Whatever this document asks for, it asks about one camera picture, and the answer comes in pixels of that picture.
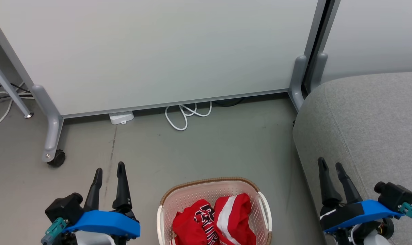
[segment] whiteboard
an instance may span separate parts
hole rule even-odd
[[[412,0],[341,0],[321,82],[412,71]]]
[[[317,0],[0,0],[61,115],[289,87]]]

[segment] whiteboard stand leg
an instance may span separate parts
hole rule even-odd
[[[18,108],[21,110],[21,112],[24,114],[24,118],[30,118],[33,116],[33,112],[31,112],[29,109],[27,109],[26,105],[18,95],[18,93],[15,91],[15,89],[12,87],[11,83],[8,81],[6,78],[5,74],[0,70],[0,85],[5,89],[5,91],[9,94],[11,99],[17,104]]]
[[[311,93],[316,87],[321,85],[321,78],[322,78],[322,74],[324,73],[324,67],[326,67],[328,57],[329,56],[327,55],[327,53],[319,53],[316,56],[314,71],[313,71],[312,79],[310,81],[309,93]]]
[[[43,162],[49,163],[49,165],[52,166],[60,166],[63,160],[65,160],[65,154],[62,150],[58,150],[57,152],[57,147],[64,119],[58,112],[58,109],[56,109],[55,104],[53,104],[44,87],[41,85],[33,85],[31,90],[41,110],[47,116],[49,123],[46,143],[44,144]]]
[[[289,97],[292,100],[297,112],[304,101],[303,95],[301,94],[301,85],[303,84],[303,77],[306,72],[306,62],[307,58],[305,55],[298,56],[295,59],[294,70],[292,71],[288,90]]]

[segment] gray fabric ottoman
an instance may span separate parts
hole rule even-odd
[[[362,198],[377,200],[374,185],[392,182],[412,191],[412,72],[326,82],[304,101],[293,130],[298,155],[319,215],[317,158],[324,157],[335,188],[341,162]],[[412,245],[412,220],[393,219],[391,244]]]

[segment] basket handle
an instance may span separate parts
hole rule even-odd
[[[259,201],[262,204],[260,206],[260,209],[262,211],[262,215],[264,216],[265,224],[267,225],[268,231],[271,232],[273,230],[273,219],[271,217],[270,205],[268,205],[268,201],[265,198],[264,194],[262,194],[262,192],[259,191],[258,194]]]
[[[156,229],[158,231],[159,245],[165,245],[165,233],[164,233],[164,207],[161,205],[158,208],[158,214],[156,216]]]

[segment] gray floor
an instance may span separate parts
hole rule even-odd
[[[186,131],[168,124],[162,110],[136,113],[126,125],[106,116],[71,119],[61,135],[67,159],[58,169],[41,162],[47,121],[24,119],[13,105],[0,124],[0,244],[36,245],[49,227],[45,208],[72,192],[86,196],[95,169],[104,171],[100,209],[111,209],[117,162],[126,164],[133,211],[142,235],[130,244],[158,244],[156,211],[164,193],[180,183],[240,176],[256,183],[273,215],[273,244],[322,244],[322,235],[298,157],[292,147],[296,113],[287,96],[213,107],[191,117]],[[7,102],[0,102],[0,116]],[[180,112],[170,113],[183,123]]]

